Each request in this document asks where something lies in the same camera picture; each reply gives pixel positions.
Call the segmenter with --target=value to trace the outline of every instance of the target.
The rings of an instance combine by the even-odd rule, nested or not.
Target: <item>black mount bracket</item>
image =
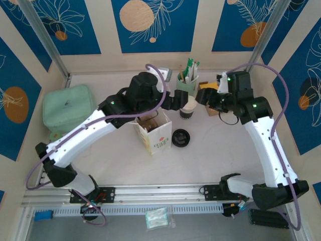
[[[227,185],[227,179],[237,175],[240,174],[233,173],[221,177],[219,185],[204,185],[205,201],[239,201],[242,195],[230,192]]]
[[[99,187],[95,179],[89,175],[95,185],[95,189],[85,196],[89,201],[94,204],[114,203],[115,190],[114,187]],[[70,190],[70,203],[86,203],[74,190]]]

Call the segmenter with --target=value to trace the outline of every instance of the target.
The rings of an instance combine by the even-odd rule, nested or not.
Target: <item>pen holder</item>
[[[179,77],[176,77],[176,89],[182,90],[182,91],[186,91],[189,93],[189,95],[194,96],[194,90],[195,90],[195,86],[196,86],[196,82],[198,80],[198,76],[193,79],[193,81],[191,81],[188,84],[184,84],[183,82],[181,82],[179,80]]]

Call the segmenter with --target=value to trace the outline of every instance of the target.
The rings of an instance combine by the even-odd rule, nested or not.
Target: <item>paper box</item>
[[[141,117],[134,121],[134,127],[140,140],[143,142],[150,154],[154,154],[172,144],[172,122],[165,115],[162,108],[152,115]]]
[[[200,89],[203,89],[203,88],[213,88],[213,89],[217,90],[219,88],[219,86],[217,85],[216,82],[213,82],[213,83],[208,83],[208,81],[200,82],[198,85],[197,91],[199,91]],[[209,114],[209,116],[217,115],[219,113],[218,111],[209,108],[208,105],[205,106],[205,109],[206,109],[207,113]]]

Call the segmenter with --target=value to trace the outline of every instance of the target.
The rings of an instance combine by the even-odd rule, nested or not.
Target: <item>orange circle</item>
[[[57,39],[59,39],[61,41],[65,41],[68,38],[67,34],[65,32],[62,32],[62,31],[57,31],[55,33],[55,36],[56,36]]]
[[[255,47],[259,37],[261,36],[266,22],[259,22],[255,25],[249,26],[241,36],[241,45],[246,48]]]
[[[300,109],[306,110],[309,107],[309,98],[305,95],[301,96],[299,99]]]
[[[123,26],[131,32],[148,29],[154,22],[154,13],[150,6],[142,0],[128,1],[119,12]]]
[[[149,41],[150,41],[151,43],[155,43],[155,42],[156,42],[156,38],[152,37],[152,38],[149,39]]]
[[[19,87],[10,87],[3,97],[6,116],[14,123],[23,123],[28,115],[29,101],[27,94]]]

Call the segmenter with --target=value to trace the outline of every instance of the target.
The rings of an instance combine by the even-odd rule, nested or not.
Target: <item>gray floor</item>
[[[144,216],[110,216],[108,225],[94,227],[80,217],[56,217],[33,222],[29,241],[288,241],[294,240],[288,229],[250,225],[248,212],[226,218],[221,214],[175,215],[175,228],[147,231]]]

